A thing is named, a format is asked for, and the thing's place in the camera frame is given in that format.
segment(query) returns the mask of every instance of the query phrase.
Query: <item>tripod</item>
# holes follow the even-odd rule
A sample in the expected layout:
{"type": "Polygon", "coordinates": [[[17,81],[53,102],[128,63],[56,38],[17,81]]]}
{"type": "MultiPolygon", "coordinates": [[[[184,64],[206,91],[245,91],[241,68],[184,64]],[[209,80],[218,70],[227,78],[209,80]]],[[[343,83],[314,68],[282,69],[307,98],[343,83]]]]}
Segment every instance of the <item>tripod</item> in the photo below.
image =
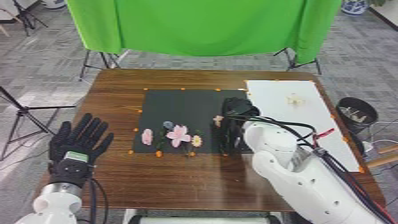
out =
{"type": "Polygon", "coordinates": [[[14,6],[16,6],[16,10],[17,10],[17,14],[19,14],[19,20],[23,23],[23,29],[25,29],[25,33],[28,36],[28,29],[35,29],[35,21],[42,24],[44,27],[48,27],[48,25],[44,24],[44,22],[37,19],[37,17],[33,16],[33,14],[28,12],[28,10],[21,7],[19,3],[16,0],[12,0],[14,2],[14,6]]]}
{"type": "Polygon", "coordinates": [[[286,54],[287,61],[289,61],[289,67],[287,67],[287,69],[286,69],[286,72],[287,72],[291,69],[300,68],[303,65],[314,63],[314,65],[316,65],[316,69],[318,69],[318,74],[321,75],[321,69],[319,69],[319,61],[318,61],[318,58],[314,58],[314,60],[312,60],[311,62],[307,62],[305,64],[296,64],[296,63],[295,63],[295,57],[296,57],[296,56],[293,57],[293,60],[291,60],[289,52],[287,52],[287,48],[284,48],[284,49],[273,54],[273,56],[277,56],[282,52],[284,52],[284,54],[286,54]]]}
{"type": "Polygon", "coordinates": [[[9,139],[5,142],[5,146],[3,146],[3,152],[1,152],[1,156],[0,156],[0,161],[3,161],[3,159],[9,157],[9,155],[16,152],[17,148],[14,149],[14,151],[9,152],[7,154],[7,149],[9,149],[9,145],[10,143],[14,143],[16,141],[23,140],[25,138],[32,137],[33,135],[41,134],[41,133],[49,133],[55,134],[53,131],[49,130],[49,124],[53,121],[53,118],[56,116],[58,113],[58,109],[62,108],[74,108],[74,106],[55,106],[55,107],[25,107],[21,106],[21,104],[17,103],[14,97],[10,96],[7,90],[3,89],[3,87],[0,86],[0,93],[3,95],[3,99],[7,100],[7,102],[12,104],[12,106],[17,108],[17,112],[16,112],[16,120],[14,120],[14,124],[12,124],[12,128],[10,128],[10,132],[9,132],[9,139]],[[46,124],[42,124],[42,122],[37,120],[37,118],[33,117],[33,115],[30,114],[30,110],[48,110],[48,109],[55,109],[53,115],[49,117],[49,120],[46,122],[46,124]],[[26,117],[30,119],[30,121],[33,122],[35,126],[39,127],[39,131],[32,132],[30,134],[26,134],[25,136],[14,138],[16,135],[16,127],[17,127],[17,123],[21,120],[21,117],[26,117]]]}

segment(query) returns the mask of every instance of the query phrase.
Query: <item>wooden table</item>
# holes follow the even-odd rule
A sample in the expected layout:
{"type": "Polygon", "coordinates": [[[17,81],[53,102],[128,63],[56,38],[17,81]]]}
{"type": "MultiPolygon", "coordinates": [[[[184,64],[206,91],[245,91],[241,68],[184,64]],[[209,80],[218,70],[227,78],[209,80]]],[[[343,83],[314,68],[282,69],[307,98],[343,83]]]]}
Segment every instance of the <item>wooden table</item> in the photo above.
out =
{"type": "MultiPolygon", "coordinates": [[[[92,113],[108,122],[108,130],[115,134],[94,171],[110,208],[291,211],[266,179],[254,173],[252,155],[220,157],[199,153],[190,159],[181,154],[165,154],[163,158],[156,158],[154,154],[128,155],[144,88],[238,89],[245,88],[243,80],[252,79],[312,80],[330,113],[337,117],[318,79],[307,73],[117,69],[99,73],[74,122],[85,113],[92,113]]],[[[339,119],[337,125],[348,137],[339,119]]],[[[355,177],[373,200],[383,205],[383,196],[351,141],[348,144],[364,167],[364,174],[355,173],[355,177]]]]}

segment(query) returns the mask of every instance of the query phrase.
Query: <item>green backdrop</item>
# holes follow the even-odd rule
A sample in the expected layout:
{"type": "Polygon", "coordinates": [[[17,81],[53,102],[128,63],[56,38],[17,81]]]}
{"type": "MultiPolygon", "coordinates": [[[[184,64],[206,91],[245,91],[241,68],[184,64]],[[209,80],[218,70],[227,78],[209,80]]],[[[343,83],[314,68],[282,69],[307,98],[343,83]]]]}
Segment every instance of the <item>green backdrop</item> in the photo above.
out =
{"type": "Polygon", "coordinates": [[[87,49],[190,56],[289,47],[312,61],[341,0],[67,0],[87,49]]]}

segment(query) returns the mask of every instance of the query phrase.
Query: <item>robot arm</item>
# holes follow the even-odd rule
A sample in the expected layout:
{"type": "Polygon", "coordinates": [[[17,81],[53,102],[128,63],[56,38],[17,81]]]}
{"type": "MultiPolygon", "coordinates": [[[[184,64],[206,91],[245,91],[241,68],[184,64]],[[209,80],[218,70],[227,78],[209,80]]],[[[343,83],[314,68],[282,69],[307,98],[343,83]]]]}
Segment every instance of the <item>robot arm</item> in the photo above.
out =
{"type": "Polygon", "coordinates": [[[296,137],[275,125],[248,121],[243,139],[254,151],[252,168],[268,179],[296,213],[312,223],[383,223],[364,207],[343,181],[311,154],[293,167],[296,137]]]}
{"type": "Polygon", "coordinates": [[[85,114],[71,130],[64,122],[49,141],[49,183],[33,200],[33,211],[16,224],[76,224],[74,213],[81,208],[81,188],[92,175],[94,161],[106,151],[113,134],[110,133],[94,148],[108,124],[85,114]]]}

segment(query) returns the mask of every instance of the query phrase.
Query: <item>pink flower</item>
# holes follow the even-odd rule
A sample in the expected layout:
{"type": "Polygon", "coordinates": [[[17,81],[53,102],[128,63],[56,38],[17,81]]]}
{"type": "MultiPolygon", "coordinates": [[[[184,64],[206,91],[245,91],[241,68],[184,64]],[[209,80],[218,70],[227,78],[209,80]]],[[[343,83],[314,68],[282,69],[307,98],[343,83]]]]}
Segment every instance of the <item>pink flower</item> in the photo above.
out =
{"type": "Polygon", "coordinates": [[[145,145],[151,145],[152,144],[152,130],[151,129],[144,130],[140,137],[142,137],[142,143],[145,145]]]}
{"type": "Polygon", "coordinates": [[[188,133],[186,126],[176,125],[172,132],[167,133],[167,138],[172,139],[170,144],[174,148],[177,148],[181,141],[190,142],[190,135],[186,135],[186,133],[188,133]]]}

